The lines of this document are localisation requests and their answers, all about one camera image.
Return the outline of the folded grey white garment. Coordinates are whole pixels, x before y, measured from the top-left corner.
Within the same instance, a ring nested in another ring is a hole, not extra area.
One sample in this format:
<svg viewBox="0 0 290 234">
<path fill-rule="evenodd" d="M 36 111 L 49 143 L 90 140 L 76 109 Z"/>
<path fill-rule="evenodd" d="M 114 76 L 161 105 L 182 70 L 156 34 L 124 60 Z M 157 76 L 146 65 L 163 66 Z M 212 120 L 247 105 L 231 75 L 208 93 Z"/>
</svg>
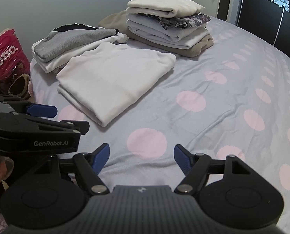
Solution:
<svg viewBox="0 0 290 234">
<path fill-rule="evenodd" d="M 115 28 L 67 24 L 52 30 L 32 45 L 32 57 L 45 73 L 58 72 L 71 58 L 96 49 L 101 43 L 126 43 L 128 36 Z"/>
</svg>

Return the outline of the grey pink-dotted bed sheet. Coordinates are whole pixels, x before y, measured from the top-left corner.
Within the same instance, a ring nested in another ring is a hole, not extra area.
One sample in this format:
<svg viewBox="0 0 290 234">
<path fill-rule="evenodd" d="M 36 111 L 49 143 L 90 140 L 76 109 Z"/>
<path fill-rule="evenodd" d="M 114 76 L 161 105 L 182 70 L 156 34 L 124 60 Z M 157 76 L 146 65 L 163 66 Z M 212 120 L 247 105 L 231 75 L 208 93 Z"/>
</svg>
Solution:
<svg viewBox="0 0 290 234">
<path fill-rule="evenodd" d="M 266 41 L 219 19 L 214 45 L 174 69 L 136 104 L 101 127 L 94 121 L 78 150 L 107 143 L 100 173 L 116 185 L 168 185 L 184 177 L 173 158 L 181 144 L 214 159 L 233 154 L 282 194 L 279 228 L 290 233 L 290 58 Z"/>
</svg>

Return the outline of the stack of folded clothes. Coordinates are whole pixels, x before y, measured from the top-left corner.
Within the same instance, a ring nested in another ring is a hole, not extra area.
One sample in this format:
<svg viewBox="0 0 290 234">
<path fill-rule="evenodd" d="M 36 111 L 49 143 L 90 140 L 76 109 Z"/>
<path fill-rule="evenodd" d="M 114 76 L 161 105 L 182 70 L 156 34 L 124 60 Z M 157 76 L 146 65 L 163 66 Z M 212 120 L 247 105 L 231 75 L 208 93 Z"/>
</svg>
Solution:
<svg viewBox="0 0 290 234">
<path fill-rule="evenodd" d="M 127 8 L 98 25 L 116 28 L 130 39 L 188 58 L 213 46 L 210 17 L 191 0 L 130 0 Z"/>
</svg>

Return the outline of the pink printed plastic bag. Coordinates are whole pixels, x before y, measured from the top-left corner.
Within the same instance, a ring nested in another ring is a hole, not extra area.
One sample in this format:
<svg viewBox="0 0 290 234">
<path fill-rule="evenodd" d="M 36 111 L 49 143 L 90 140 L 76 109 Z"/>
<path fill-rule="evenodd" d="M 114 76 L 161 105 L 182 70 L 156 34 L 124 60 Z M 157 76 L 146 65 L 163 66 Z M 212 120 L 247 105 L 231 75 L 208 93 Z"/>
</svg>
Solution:
<svg viewBox="0 0 290 234">
<path fill-rule="evenodd" d="M 30 62 L 13 28 L 0 33 L 0 93 L 23 99 L 29 96 Z"/>
</svg>

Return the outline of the cream white garment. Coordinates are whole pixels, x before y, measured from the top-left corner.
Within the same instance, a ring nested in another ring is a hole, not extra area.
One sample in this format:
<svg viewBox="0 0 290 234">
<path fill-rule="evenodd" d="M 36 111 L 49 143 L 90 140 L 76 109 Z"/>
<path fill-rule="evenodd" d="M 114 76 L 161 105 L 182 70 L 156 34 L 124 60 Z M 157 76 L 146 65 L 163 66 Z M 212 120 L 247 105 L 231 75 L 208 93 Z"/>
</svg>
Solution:
<svg viewBox="0 0 290 234">
<path fill-rule="evenodd" d="M 102 127 L 173 69 L 174 54 L 104 42 L 57 74 L 58 92 Z"/>
</svg>

